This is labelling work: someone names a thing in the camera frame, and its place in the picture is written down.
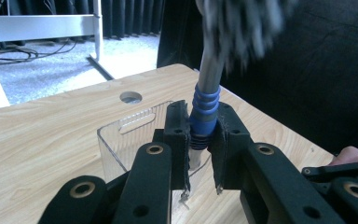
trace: black cable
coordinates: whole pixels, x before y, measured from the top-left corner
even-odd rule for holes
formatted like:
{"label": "black cable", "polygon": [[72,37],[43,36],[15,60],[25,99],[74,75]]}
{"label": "black cable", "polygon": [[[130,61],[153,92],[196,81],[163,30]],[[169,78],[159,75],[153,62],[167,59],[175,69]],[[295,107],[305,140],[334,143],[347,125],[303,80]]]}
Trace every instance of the black cable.
{"label": "black cable", "polygon": [[56,55],[56,54],[62,54],[62,53],[67,53],[69,51],[71,51],[72,49],[75,48],[77,41],[75,41],[75,44],[68,50],[64,50],[61,51],[70,41],[70,38],[67,38],[65,43],[57,50],[55,50],[54,52],[51,53],[39,53],[34,49],[25,49],[25,48],[14,48],[14,49],[4,49],[4,50],[0,50],[0,54],[5,54],[5,53],[24,53],[27,55],[26,58],[22,58],[22,59],[15,59],[15,58],[0,58],[0,61],[4,61],[4,63],[0,62],[0,65],[3,64],[12,64],[12,63],[28,63],[31,62],[35,59],[41,59],[41,58],[46,58],[48,56],[52,56],[52,55]]}

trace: clear plastic container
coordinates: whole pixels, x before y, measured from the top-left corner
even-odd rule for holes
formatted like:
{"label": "clear plastic container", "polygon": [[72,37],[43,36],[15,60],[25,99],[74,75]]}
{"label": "clear plastic container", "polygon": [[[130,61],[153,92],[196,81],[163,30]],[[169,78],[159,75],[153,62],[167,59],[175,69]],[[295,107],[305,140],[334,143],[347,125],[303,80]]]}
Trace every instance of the clear plastic container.
{"label": "clear plastic container", "polygon": [[[165,102],[153,106],[107,124],[97,131],[106,182],[123,175],[131,169],[139,147],[152,141],[155,129],[164,128],[167,106],[171,103]],[[191,197],[196,192],[197,186],[210,164],[209,152],[203,152],[201,155],[201,167],[189,173],[192,190],[189,192],[188,197]],[[173,212],[183,204],[182,195],[181,190],[175,190],[172,193]]]}

